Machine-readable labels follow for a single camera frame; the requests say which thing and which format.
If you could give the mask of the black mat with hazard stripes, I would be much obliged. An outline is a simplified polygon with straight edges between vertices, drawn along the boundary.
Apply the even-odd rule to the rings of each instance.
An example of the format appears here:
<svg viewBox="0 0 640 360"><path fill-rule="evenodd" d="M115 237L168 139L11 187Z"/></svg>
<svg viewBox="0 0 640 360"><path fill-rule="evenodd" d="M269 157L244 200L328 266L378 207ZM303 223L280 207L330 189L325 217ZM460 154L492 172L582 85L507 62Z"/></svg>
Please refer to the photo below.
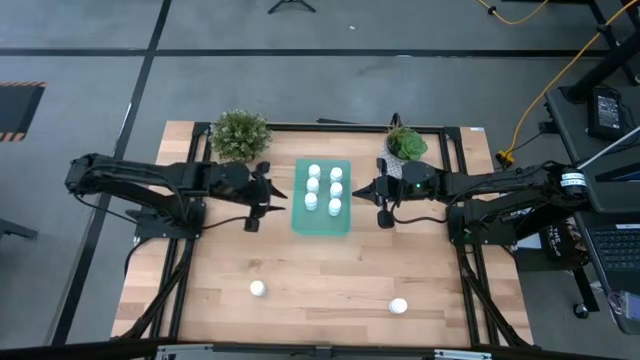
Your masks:
<svg viewBox="0 0 640 360"><path fill-rule="evenodd" d="M0 82L0 143L26 137L46 86L46 82Z"/></svg>

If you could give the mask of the dark chair base leg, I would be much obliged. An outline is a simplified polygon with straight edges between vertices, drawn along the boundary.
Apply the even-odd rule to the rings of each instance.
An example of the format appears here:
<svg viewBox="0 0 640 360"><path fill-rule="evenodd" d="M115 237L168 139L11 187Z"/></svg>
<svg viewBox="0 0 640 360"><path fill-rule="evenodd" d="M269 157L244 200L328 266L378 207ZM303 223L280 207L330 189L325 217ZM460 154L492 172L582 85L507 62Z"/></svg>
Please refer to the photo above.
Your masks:
<svg viewBox="0 0 640 360"><path fill-rule="evenodd" d="M38 235L38 231L0 218L0 240L4 236L10 235L15 235L25 239L35 239Z"/></svg>

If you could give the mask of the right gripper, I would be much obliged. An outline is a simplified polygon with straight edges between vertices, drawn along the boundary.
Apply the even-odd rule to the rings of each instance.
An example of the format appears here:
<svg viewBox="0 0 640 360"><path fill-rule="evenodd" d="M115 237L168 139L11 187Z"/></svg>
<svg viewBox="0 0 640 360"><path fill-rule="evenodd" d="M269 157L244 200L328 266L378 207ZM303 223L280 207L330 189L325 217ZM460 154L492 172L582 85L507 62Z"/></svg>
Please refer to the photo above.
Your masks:
<svg viewBox="0 0 640 360"><path fill-rule="evenodd" d="M395 226L395 221L388 209L388 202L399 205L403 201L406 183L403 179L388 175L387 161L385 159L377 159L376 167L379 171L378 176L373 178L369 185L355 190L352 196L375 204L379 208L377 212L378 226L382 229L390 229ZM374 194L378 193L385 183L385 198Z"/></svg>

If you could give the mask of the succulent in patterned white pot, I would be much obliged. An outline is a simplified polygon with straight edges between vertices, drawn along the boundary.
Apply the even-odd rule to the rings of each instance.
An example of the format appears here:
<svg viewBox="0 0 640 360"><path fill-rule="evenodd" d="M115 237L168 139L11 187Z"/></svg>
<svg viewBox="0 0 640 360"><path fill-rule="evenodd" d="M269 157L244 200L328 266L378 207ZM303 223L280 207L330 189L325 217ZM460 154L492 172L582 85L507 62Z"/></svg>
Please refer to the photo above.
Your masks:
<svg viewBox="0 0 640 360"><path fill-rule="evenodd" d="M393 127L387 134L380 157L386 162L387 174L400 179L402 167L409 161L418 161L427 152L423 137L406 126Z"/></svg>

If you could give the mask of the black laptop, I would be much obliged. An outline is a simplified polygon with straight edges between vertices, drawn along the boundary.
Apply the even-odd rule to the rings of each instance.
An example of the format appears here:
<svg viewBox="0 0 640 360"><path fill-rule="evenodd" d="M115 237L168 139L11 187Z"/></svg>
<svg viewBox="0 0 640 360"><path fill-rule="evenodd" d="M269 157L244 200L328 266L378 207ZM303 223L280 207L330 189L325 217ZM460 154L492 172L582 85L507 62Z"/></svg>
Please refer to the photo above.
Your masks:
<svg viewBox="0 0 640 360"><path fill-rule="evenodd" d="M577 212L575 220L605 291L640 296L640 213Z"/></svg>

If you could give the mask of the clear plastic container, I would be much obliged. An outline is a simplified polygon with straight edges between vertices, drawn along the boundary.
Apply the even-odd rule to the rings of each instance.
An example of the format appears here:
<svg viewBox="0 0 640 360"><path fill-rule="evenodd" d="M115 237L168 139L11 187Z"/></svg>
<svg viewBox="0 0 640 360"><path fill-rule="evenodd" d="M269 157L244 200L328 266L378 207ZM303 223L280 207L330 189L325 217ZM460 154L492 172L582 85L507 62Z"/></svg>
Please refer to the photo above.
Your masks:
<svg viewBox="0 0 640 360"><path fill-rule="evenodd" d="M640 295L610 292L607 301L619 329L627 335L640 335Z"/></svg>

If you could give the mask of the black bag with white print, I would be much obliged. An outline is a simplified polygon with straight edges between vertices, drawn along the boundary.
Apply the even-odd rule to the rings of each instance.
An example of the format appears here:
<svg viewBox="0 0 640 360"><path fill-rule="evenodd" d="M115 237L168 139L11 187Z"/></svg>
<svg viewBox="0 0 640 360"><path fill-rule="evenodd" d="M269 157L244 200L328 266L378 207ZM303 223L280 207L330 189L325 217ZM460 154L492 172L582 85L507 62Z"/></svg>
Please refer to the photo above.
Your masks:
<svg viewBox="0 0 640 360"><path fill-rule="evenodd" d="M566 223L556 222L544 227L539 236L542 249L550 261L560 262L573 256L574 239Z"/></svg>

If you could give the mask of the black aluminium table frame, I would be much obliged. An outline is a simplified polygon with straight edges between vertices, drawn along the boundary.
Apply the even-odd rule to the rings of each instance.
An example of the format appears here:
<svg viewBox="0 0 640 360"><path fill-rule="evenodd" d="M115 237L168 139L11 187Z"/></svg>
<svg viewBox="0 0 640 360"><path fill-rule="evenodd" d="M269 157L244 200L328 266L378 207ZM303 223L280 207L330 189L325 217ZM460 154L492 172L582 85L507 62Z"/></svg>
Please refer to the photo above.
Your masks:
<svg viewBox="0 0 640 360"><path fill-rule="evenodd" d="M219 162L205 122L166 126L162 146L187 152L185 163ZM105 341L62 343L0 351L0 360L126 360L175 344L212 344L214 352L417 356L435 349L492 354L493 360L576 360L524 341L475 275L486 265L469 245L449 241L444 225L413 224L383 230L379 208L352 192L378 176L377 154L387 130L380 125L271 125L272 141L253 162L286 198L271 204L258 232L246 232L249 208L212 198L201 236L140 238L125 282L127 331ZM351 163L351 230L345 236L300 235L292 230L296 160ZM249 286L266 284L264 297ZM408 310L388 309L404 298Z"/></svg>

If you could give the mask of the black power adapter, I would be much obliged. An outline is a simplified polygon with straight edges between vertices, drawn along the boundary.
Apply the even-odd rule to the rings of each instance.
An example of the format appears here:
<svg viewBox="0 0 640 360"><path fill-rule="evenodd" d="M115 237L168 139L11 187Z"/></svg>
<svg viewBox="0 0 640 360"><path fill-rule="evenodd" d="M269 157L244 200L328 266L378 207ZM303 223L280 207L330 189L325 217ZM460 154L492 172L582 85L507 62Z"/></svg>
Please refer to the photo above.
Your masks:
<svg viewBox="0 0 640 360"><path fill-rule="evenodd" d="M625 135L620 93L607 86L593 89L587 99L587 134L590 137L616 141Z"/></svg>

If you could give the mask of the bushy green potted plant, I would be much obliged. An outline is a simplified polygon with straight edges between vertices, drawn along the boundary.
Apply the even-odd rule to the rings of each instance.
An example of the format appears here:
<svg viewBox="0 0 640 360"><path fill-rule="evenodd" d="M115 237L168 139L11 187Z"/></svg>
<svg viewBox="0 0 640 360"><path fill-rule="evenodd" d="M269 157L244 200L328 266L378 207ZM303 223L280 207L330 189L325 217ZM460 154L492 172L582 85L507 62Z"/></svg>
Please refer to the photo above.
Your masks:
<svg viewBox="0 0 640 360"><path fill-rule="evenodd" d="M215 124L209 142L220 159L251 162L266 151L272 141L267 120L260 113L242 109L225 111Z"/></svg>

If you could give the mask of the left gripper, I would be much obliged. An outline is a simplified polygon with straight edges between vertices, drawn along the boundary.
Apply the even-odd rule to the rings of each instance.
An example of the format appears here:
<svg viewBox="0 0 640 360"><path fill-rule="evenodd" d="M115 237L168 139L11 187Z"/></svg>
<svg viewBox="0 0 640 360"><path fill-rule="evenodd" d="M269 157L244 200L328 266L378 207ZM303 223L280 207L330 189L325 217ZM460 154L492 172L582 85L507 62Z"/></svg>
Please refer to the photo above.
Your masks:
<svg viewBox="0 0 640 360"><path fill-rule="evenodd" d="M266 177L269 171L270 163L268 161L259 162L256 165L255 179L249 168L243 163L227 163L225 165L226 182L230 188L228 200L244 205L254 205L250 209L249 216L245 219L244 230L246 232L258 232L260 219L268 212L284 210L284 207L279 206L257 205L263 201L263 192L267 197L286 198L286 195Z"/></svg>

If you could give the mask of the teal translucent plastic basket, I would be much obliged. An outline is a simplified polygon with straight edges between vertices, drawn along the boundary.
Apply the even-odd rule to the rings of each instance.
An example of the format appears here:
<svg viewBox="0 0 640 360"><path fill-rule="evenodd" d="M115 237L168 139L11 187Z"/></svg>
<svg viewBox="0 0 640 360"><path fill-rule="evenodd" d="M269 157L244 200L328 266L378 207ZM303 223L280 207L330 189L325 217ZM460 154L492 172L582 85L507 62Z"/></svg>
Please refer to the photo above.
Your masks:
<svg viewBox="0 0 640 360"><path fill-rule="evenodd" d="M317 207L310 211L305 206L309 168L320 168ZM336 216L329 213L331 200L331 170L339 168L343 187L339 199L341 208ZM351 230L351 163L345 159L300 158L296 160L292 200L292 230L300 235L345 236Z"/></svg>

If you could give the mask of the black tripod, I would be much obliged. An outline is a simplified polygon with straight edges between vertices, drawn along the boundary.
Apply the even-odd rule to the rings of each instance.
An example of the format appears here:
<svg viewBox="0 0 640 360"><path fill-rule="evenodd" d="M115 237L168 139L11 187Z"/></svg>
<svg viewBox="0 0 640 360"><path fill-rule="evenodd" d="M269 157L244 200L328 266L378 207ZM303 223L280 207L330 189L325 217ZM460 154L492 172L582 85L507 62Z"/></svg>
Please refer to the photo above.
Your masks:
<svg viewBox="0 0 640 360"><path fill-rule="evenodd" d="M304 8L306 8L311 13L317 12L317 10L313 6L311 6L309 3L307 3L305 0L279 0L276 4L274 4L271 8L269 8L269 10L267 11L267 14L269 15L273 14L279 7L281 7L284 4L299 4Z"/></svg>

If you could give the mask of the black desk foot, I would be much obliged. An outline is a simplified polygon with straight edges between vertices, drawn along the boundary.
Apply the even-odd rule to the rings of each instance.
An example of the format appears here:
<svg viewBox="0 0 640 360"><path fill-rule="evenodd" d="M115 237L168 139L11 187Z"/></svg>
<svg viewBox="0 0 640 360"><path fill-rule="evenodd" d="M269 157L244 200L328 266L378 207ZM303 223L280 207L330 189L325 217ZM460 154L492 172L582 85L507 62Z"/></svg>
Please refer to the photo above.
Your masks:
<svg viewBox="0 0 640 360"><path fill-rule="evenodd" d="M596 21L598 22L595 38L599 35L603 35L610 47L610 52L576 84L561 89L564 97L572 103L584 102L597 86L603 83L619 68L623 70L623 73L633 86L640 84L640 73L638 74L639 78L635 80L632 77L630 67L627 65L629 60L631 60L635 55L640 54L640 0L636 3L633 3L632 0L620 0L623 7L609 20L604 19L604 15L599 9L596 0L581 1L589 5ZM635 32L623 42L618 43L613 30L611 29L611 23L621 14L628 15L632 25L634 26Z"/></svg>

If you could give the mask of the black desk leg with caster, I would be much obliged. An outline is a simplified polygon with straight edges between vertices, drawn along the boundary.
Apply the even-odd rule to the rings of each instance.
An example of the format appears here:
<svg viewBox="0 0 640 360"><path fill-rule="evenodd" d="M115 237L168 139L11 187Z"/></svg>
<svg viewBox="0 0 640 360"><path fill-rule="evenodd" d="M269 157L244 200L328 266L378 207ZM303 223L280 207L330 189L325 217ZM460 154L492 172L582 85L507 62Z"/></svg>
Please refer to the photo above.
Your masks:
<svg viewBox="0 0 640 360"><path fill-rule="evenodd" d="M578 319L587 319L591 313L600 311L594 289L582 266L571 271L582 301L573 305L573 313Z"/></svg>

